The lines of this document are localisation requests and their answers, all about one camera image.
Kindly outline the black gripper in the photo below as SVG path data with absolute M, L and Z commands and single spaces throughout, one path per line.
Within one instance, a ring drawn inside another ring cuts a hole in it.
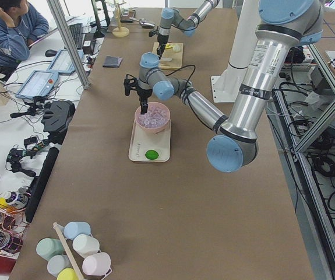
M 151 97 L 153 90 L 137 86 L 136 91 L 140 101 L 140 114 L 146 114 L 148 111 L 148 98 Z
M 165 51 L 165 45 L 168 43 L 168 36 L 167 35 L 162 35 L 158 34 L 158 47 L 156 49 L 158 57 L 162 57 L 163 53 Z

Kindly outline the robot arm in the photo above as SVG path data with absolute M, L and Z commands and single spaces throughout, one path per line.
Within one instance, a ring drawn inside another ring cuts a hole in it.
M 230 115 L 223 114 L 190 81 L 165 76 L 152 52 L 141 56 L 135 80 L 142 112 L 147 110 L 150 95 L 160 100 L 178 96 L 215 132 L 206 153 L 210 164 L 221 172 L 235 172 L 255 159 L 256 126 L 289 50 L 313 44 L 322 35 L 322 1 L 260 1 L 258 13 L 257 42 Z
M 159 59 L 164 54 L 172 27 L 190 37 L 195 33 L 199 24 L 204 21 L 208 13 L 217 7 L 220 1 L 205 0 L 187 19 L 183 18 L 177 9 L 164 8 L 161 12 L 160 24 L 149 33 L 149 37 L 157 36 L 156 50 Z

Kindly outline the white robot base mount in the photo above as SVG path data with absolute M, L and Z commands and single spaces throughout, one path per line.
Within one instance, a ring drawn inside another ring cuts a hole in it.
M 211 77 L 216 103 L 233 103 L 237 98 L 257 42 L 255 30 L 260 23 L 258 5 L 258 1 L 243 1 L 228 67 L 220 76 Z

